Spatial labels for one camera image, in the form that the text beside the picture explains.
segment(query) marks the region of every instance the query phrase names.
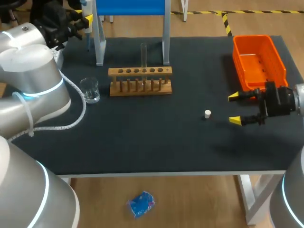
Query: yellow black tape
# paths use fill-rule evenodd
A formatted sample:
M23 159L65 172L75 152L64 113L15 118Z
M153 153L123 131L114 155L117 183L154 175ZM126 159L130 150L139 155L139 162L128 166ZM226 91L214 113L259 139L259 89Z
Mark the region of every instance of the yellow black tape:
M209 10L209 11L188 11L188 14L218 14L222 13L304 13L303 10ZM172 11L171 14L180 15L182 12Z
M224 22L224 25L225 25L227 36L232 36L232 32L231 32L230 26L228 24L227 15L228 15L227 13L222 13L222 18L223 18L223 22Z

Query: white cable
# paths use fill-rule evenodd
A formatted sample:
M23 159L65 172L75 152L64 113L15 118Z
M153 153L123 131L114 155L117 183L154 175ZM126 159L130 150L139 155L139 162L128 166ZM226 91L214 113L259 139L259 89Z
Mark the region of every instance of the white cable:
M76 126L81 120L82 118L85 116L86 113L86 99L85 99L85 95L81 92L81 90L70 80L68 79L60 70L59 70L61 76L63 77L63 79L68 82L80 95L81 100L82 100L82 112L80 114L80 116L78 117L78 119L66 126L56 126L56 127L35 127L33 128L33 131L60 131L60 130L66 130L66 129L70 129L74 126ZM9 139L9 142L13 141L14 139L17 139L18 137L26 134L29 132L29 129L22 131L18 134L16 134L15 136L11 137Z
M30 108L28 106L28 103L25 101L24 97L21 96L20 93L14 92L12 95L16 96L17 98L19 98L19 100L23 104L23 106L25 108L25 111L26 111L26 113L28 115L28 121L29 121L28 134L29 134L29 136L33 137L34 136L34 131L33 131L34 122L33 122L33 116L32 116L32 113L30 112Z

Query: glass beaker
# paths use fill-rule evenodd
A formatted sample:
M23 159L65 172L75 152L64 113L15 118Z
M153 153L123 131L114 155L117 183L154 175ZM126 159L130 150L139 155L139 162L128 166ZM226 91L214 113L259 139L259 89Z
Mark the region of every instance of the glass beaker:
M88 104L94 104L100 100L98 80L95 77L87 77L80 81L80 89L85 95Z

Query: wooden peg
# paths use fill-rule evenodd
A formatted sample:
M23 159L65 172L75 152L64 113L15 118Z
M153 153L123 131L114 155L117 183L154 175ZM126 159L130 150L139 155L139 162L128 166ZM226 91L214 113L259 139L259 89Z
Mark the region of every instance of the wooden peg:
M154 90L154 79L151 78L151 91L153 91L153 90Z
M113 85L116 87L116 77L113 77Z
M146 92L146 79L145 78L143 78L143 80L142 80L142 90L144 91L144 92Z
M128 84L128 92L130 92L131 90L131 83L130 83L130 79L127 79L127 84Z
M162 78L160 77L160 79L158 80L158 90L161 91L162 90Z
M138 92L138 78L135 79L135 91Z
M120 92L123 92L123 81L119 81Z

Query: wooden floor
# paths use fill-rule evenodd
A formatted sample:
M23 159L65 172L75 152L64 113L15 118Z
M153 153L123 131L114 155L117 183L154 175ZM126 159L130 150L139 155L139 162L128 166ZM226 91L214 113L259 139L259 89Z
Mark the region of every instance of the wooden floor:
M172 11L181 11L171 0ZM302 0L189 0L189 11L304 10ZM21 21L28 13L19 13ZM171 16L172 36L225 36L220 16ZM114 17L104 23L108 37L162 35L161 17ZM229 14L233 35L281 35L304 75L304 14ZM246 228L237 182L233 176L80 178L73 179L81 207L78 228ZM126 202L143 190L155 197L155 207L135 220ZM270 228L269 219L257 228Z

